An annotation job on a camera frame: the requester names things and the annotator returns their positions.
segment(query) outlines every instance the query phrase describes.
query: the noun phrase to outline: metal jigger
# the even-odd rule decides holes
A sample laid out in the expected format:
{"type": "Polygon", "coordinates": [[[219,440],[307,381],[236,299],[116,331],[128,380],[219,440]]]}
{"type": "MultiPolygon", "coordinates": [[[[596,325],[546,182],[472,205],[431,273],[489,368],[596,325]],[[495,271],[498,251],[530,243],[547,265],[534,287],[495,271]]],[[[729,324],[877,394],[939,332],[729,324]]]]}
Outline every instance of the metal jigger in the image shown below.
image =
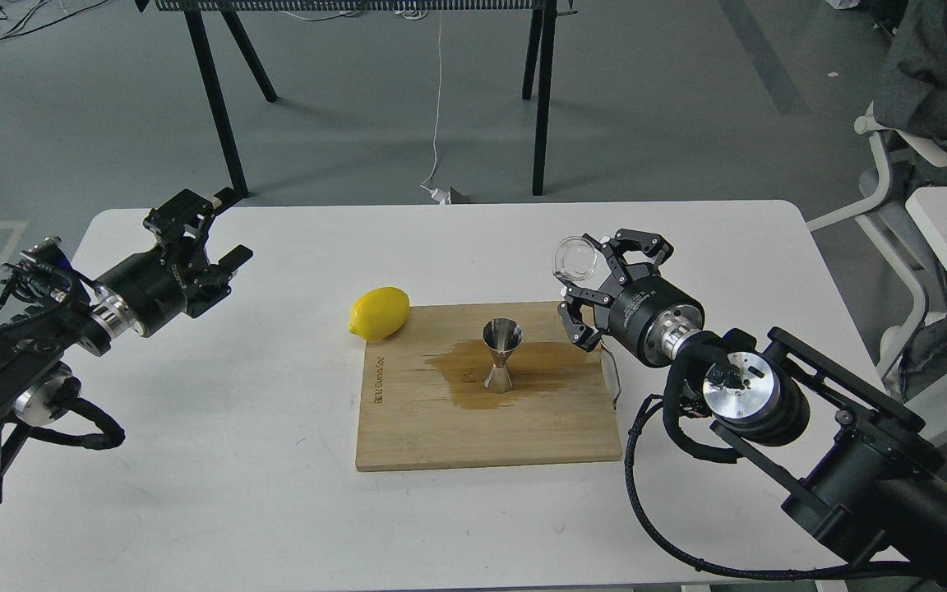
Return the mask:
{"type": "Polygon", "coordinates": [[[484,326],[484,344],[492,350],[492,370],[484,379],[484,387],[492,393],[505,393],[514,387],[506,360],[521,345],[521,326],[508,318],[493,318],[484,326]]]}

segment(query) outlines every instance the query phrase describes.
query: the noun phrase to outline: lemon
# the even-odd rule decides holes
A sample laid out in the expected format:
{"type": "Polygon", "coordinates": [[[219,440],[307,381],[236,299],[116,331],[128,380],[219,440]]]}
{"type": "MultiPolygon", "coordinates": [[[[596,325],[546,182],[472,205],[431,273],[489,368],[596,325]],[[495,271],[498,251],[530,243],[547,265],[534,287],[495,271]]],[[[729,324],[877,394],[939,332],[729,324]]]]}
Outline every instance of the lemon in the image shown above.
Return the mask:
{"type": "Polygon", "coordinates": [[[367,341],[384,340],[407,320],[409,297],[394,286],[373,289],[357,298],[349,309],[349,333],[367,341]]]}

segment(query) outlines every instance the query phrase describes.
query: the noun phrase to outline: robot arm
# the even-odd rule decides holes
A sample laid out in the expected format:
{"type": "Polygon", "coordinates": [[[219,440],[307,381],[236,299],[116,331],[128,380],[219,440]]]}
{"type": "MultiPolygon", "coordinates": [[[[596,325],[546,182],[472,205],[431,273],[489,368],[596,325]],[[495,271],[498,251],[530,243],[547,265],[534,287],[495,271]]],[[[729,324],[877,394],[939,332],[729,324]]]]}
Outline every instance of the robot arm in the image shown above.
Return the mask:
{"type": "Polygon", "coordinates": [[[238,201],[232,190],[213,200],[181,191],[144,220],[155,247],[129,256],[97,280],[72,269],[55,239],[22,252],[19,265],[7,266],[12,274],[0,310],[10,297],[30,306],[0,326],[0,503],[3,475],[27,438],[94,450],[123,442],[119,424],[79,397],[79,380],[61,357],[72,345],[101,356],[127,329],[148,337],[178,314],[198,317],[229,295],[229,280],[252,257],[251,250],[239,246],[209,263],[204,247],[214,218],[238,201]],[[93,289],[93,298],[86,288],[93,289]],[[68,411],[93,421],[101,433],[74,436],[44,427],[68,411]],[[3,443],[7,423],[16,426],[3,443]]]}
{"type": "Polygon", "coordinates": [[[586,274],[570,273],[564,266],[555,269],[565,285],[559,313],[572,344],[590,350],[610,335],[645,366],[670,367],[663,396],[650,396],[635,419],[626,457],[632,505],[657,543],[696,569],[766,580],[863,576],[866,568],[894,567],[870,563],[873,555],[892,546],[911,567],[947,587],[947,483],[935,475],[944,460],[918,435],[924,427],[920,416],[777,327],[762,352],[756,351],[755,338],[740,330],[722,337],[704,330],[703,307],[658,273],[672,252],[662,237],[621,229],[600,243],[587,235],[583,240],[584,247],[604,256],[609,276],[600,288],[586,289],[575,284],[586,274]],[[648,260],[630,263],[623,258],[635,251],[648,260]],[[594,308],[594,327],[583,323],[582,307],[594,308]],[[804,391],[837,409],[838,434],[811,474],[796,479],[752,442],[785,446],[796,441],[809,421],[804,391]],[[650,408],[651,398],[662,401],[650,408]],[[632,479],[636,439],[658,409],[668,436],[685,452],[713,462],[743,457],[778,481],[790,494],[782,510],[848,566],[733,570],[666,542],[647,521],[632,479]],[[692,441],[679,427],[683,417],[713,417],[711,430],[729,447],[692,441]]]}

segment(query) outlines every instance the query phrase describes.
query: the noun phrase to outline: brown liquid spill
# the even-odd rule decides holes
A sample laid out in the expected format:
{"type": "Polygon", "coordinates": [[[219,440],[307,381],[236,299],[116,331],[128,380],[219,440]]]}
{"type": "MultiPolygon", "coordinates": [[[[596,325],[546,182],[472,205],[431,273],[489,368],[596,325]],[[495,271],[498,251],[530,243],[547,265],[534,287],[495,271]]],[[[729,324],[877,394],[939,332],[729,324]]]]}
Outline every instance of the brown liquid spill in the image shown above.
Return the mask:
{"type": "Polygon", "coordinates": [[[514,389],[496,394],[485,389],[492,368],[492,353],[481,340],[460,341],[451,351],[426,359],[448,383],[451,402],[462,409],[510,407],[522,397],[562,389],[581,368],[597,368],[598,361],[574,345],[560,342],[527,342],[511,355],[506,366],[514,389]]]}

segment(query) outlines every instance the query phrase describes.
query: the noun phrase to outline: cutting board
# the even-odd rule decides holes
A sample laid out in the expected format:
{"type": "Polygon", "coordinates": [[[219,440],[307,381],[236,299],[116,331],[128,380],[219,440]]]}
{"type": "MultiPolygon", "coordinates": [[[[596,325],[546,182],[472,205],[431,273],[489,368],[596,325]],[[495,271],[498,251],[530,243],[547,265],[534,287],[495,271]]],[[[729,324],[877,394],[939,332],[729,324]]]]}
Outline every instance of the cutting board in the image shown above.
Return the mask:
{"type": "Polygon", "coordinates": [[[413,307],[397,333],[368,344],[358,471],[619,460],[620,439],[598,351],[569,344],[557,303],[413,307]],[[514,319],[514,389],[484,387],[486,322],[514,319]]]}

